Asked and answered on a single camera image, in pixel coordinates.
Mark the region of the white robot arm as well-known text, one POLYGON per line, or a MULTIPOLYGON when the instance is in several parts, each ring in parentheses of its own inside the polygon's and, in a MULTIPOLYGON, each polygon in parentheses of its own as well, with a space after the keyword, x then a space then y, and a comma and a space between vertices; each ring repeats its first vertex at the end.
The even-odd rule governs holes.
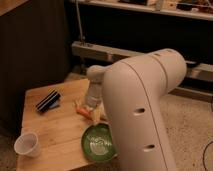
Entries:
POLYGON ((159 102, 186 70, 168 48, 88 68, 85 103, 104 106, 122 171, 177 171, 159 102))

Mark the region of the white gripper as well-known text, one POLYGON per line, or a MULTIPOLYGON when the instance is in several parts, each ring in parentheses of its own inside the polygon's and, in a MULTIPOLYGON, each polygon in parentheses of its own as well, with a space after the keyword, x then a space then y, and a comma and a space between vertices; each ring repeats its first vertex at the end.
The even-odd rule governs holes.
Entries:
MULTIPOLYGON (((92 108, 96 108, 101 101, 102 85, 90 82, 85 96, 85 103, 92 108)), ((99 108, 96 108, 91 112, 91 118, 94 124, 98 124, 100 122, 101 112, 99 108)))

